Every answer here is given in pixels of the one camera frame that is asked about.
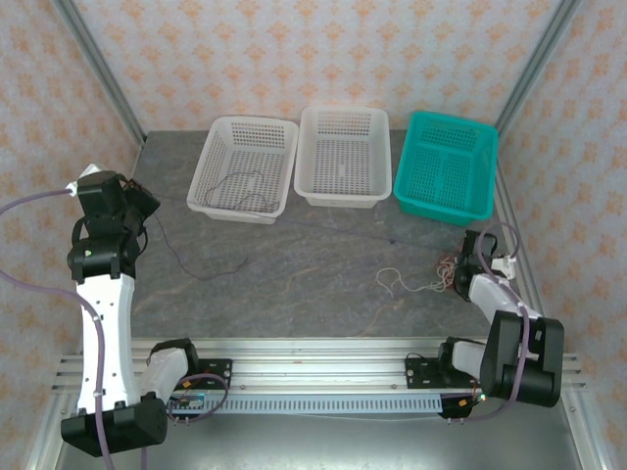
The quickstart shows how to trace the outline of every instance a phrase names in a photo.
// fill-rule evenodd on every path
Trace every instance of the black bracket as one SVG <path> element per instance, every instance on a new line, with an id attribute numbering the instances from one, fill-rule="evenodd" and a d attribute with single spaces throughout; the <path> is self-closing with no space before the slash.
<path id="1" fill-rule="evenodd" d="M 232 359 L 198 359 L 198 368 L 196 374 L 214 374 L 226 382 L 228 388 L 231 387 L 231 378 L 233 376 L 233 360 Z M 174 391 L 182 390 L 223 390 L 224 386 L 211 379 L 195 380 L 185 387 L 185 384 L 178 385 Z"/>
<path id="2" fill-rule="evenodd" d="M 472 389 L 475 386 L 472 376 L 454 369 L 445 370 L 441 364 L 442 361 L 438 357 L 405 359 L 408 389 Z"/>

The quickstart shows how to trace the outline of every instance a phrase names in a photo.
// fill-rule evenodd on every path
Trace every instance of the white basket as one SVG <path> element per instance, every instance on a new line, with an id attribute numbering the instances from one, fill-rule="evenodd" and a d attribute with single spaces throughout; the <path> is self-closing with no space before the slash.
<path id="1" fill-rule="evenodd" d="M 388 115 L 312 106 L 301 116 L 294 189 L 312 206 L 368 209 L 392 193 Z"/>
<path id="2" fill-rule="evenodd" d="M 265 117 L 214 121 L 187 206 L 211 218 L 271 224 L 285 209 L 298 126 Z"/>

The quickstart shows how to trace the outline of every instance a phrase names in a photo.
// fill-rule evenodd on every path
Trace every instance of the wall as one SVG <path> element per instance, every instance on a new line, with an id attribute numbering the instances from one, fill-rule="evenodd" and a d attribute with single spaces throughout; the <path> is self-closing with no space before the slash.
<path id="1" fill-rule="evenodd" d="M 308 104 L 494 122 L 558 0 L 78 0 L 144 130 Z"/>
<path id="2" fill-rule="evenodd" d="M 49 0 L 0 4 L 0 204 L 63 188 L 91 162 L 129 171 L 136 145 Z M 2 268 L 72 288 L 65 257 L 78 201 L 6 214 Z M 0 283 L 0 453 L 24 468 L 60 355 L 75 352 L 78 305 Z"/>
<path id="3" fill-rule="evenodd" d="M 627 462 L 627 9 L 582 2 L 501 162 L 549 314 L 585 356 Z"/>

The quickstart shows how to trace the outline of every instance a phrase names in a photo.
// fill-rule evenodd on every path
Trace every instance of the black wire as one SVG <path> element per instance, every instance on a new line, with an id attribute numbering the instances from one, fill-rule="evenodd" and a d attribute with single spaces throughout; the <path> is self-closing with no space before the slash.
<path id="1" fill-rule="evenodd" d="M 148 248 L 148 230 L 146 230 L 146 227 L 144 227 L 144 230 L 142 231 L 142 233 L 144 234 L 144 248 L 140 250 L 138 256 L 141 256 Z"/>
<path id="2" fill-rule="evenodd" d="M 161 224 L 161 221 L 159 220 L 159 217 L 157 216 L 156 213 L 154 214 L 154 217 L 155 217 L 155 220 L 157 220 L 157 223 L 159 224 L 159 228 L 161 229 L 161 232 L 164 234 L 164 241 L 166 242 L 166 246 L 169 248 L 169 250 L 172 252 L 174 257 L 176 258 L 176 262 L 178 263 L 178 265 L 183 271 L 185 271 L 187 274 L 192 276 L 194 279 L 201 281 L 201 282 L 213 281 L 214 279 L 221 277 L 221 276 L 225 276 L 227 274 L 235 274 L 242 267 L 248 264 L 248 257 L 245 257 L 244 260 L 235 267 L 235 269 L 231 269 L 230 271 L 219 272 L 217 274 L 212 274 L 211 276 L 206 276 L 206 277 L 197 276 L 192 271 L 187 269 L 185 265 L 182 263 L 182 261 L 180 260 L 180 256 L 178 255 L 176 250 L 172 247 L 172 245 L 169 243 L 168 235 L 166 235 L 166 230 L 164 229 L 164 226 Z"/>
<path id="3" fill-rule="evenodd" d="M 186 201 L 184 199 L 181 198 L 173 198 L 172 196 L 166 196 L 163 194 L 157 194 L 157 193 L 153 193 L 153 196 L 157 197 L 157 198 L 161 198 L 161 199 L 167 199 L 170 201 L 175 201 L 177 203 L 181 203 L 181 204 L 187 204 Z M 240 203 L 238 203 L 238 205 L 236 205 L 235 207 L 239 206 L 242 204 L 242 201 L 240 201 Z M 301 220 L 294 220 L 291 218 L 286 218 L 284 216 L 281 217 L 271 217 L 269 215 L 263 215 L 261 213 L 255 213 L 255 212 L 250 212 L 250 214 L 252 215 L 257 215 L 259 217 L 267 217 L 267 218 L 271 218 L 272 220 L 276 220 L 277 222 L 280 223 L 288 223 L 288 224 L 293 224 L 293 225 L 302 225 L 304 227 L 311 227 L 311 228 L 318 228 L 318 229 L 322 229 L 322 230 L 329 230 L 332 232 L 336 232 L 336 233 L 343 233 L 346 235 L 353 235 L 354 237 L 361 237 L 361 238 L 369 238 L 370 240 L 376 240 L 376 241 L 382 241 L 385 243 L 392 243 L 392 244 L 399 244 L 399 245 L 407 245 L 410 247 L 417 247 L 417 248 L 421 248 L 424 250 L 434 250 L 436 252 L 442 252 L 442 253 L 447 253 L 449 252 L 451 249 L 450 248 L 442 248 L 442 247 L 434 247 L 432 245 L 422 245 L 419 243 L 413 243 L 413 242 L 408 242 L 405 240 L 401 240 L 399 238 L 397 238 L 396 236 L 390 236 L 390 237 L 379 237 L 377 235 L 368 235 L 366 233 L 360 233 L 357 232 L 355 230 L 350 230 L 350 229 L 343 229 L 343 228 L 335 228 L 335 227 L 329 227 L 327 225 L 320 225 L 317 223 L 309 223 L 309 222 L 303 222 Z"/>
<path id="4" fill-rule="evenodd" d="M 422 355 L 422 354 L 418 354 L 417 352 L 409 352 L 408 355 L 405 357 L 405 360 L 408 360 L 412 354 L 413 355 L 417 355 L 421 359 L 426 359 L 426 357 L 424 355 Z"/>
<path id="5" fill-rule="evenodd" d="M 228 178 L 232 178 L 233 176 L 238 176 L 240 174 L 247 174 L 247 175 L 258 174 L 262 178 L 262 184 L 264 184 L 264 181 L 265 181 L 264 174 L 261 173 L 257 169 L 254 169 L 252 171 L 234 171 L 234 172 L 232 172 L 230 174 L 227 174 L 223 179 L 221 179 L 219 181 L 219 183 L 216 186 L 213 186 L 213 187 L 211 187 L 211 188 L 209 188 L 208 190 L 205 191 L 205 197 L 203 198 L 203 207 L 209 208 L 209 209 L 222 209 L 222 210 L 225 210 L 225 211 L 235 211 L 237 208 L 239 208 L 242 204 L 244 204 L 248 199 L 250 199 L 252 197 L 260 197 L 260 198 L 262 198 L 264 200 L 264 206 L 260 210 L 255 211 L 255 212 L 264 212 L 267 208 L 271 208 L 272 206 L 275 206 L 275 205 L 279 204 L 278 202 L 269 204 L 267 199 L 265 198 L 265 196 L 263 194 L 252 193 L 252 194 L 249 194 L 248 196 L 246 196 L 244 199 L 242 199 L 239 203 L 237 203 L 232 208 L 220 208 L 220 207 L 217 207 L 217 206 L 211 206 L 209 204 L 209 202 L 208 202 L 209 194 L 213 193 Z"/>

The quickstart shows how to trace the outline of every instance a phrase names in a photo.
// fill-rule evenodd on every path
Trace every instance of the white string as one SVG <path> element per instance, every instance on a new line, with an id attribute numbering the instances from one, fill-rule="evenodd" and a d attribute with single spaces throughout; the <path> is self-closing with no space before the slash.
<path id="1" fill-rule="evenodd" d="M 383 269 L 379 269 L 379 271 L 376 273 L 376 282 L 379 286 L 383 287 L 383 289 L 385 289 L 392 298 L 394 298 L 394 284 L 396 284 L 397 282 L 400 282 L 403 288 L 408 292 L 420 292 L 424 290 L 444 292 L 449 286 L 453 285 L 455 266 L 455 259 L 453 257 L 444 258 L 438 263 L 438 267 L 435 271 L 440 280 L 437 282 L 432 282 L 431 284 L 427 284 L 425 286 L 416 287 L 414 289 L 407 286 L 407 284 L 403 280 L 403 275 L 396 267 L 384 267 Z M 393 271 L 397 275 L 397 278 L 389 286 L 382 283 L 379 279 L 381 273 L 385 271 Z"/>

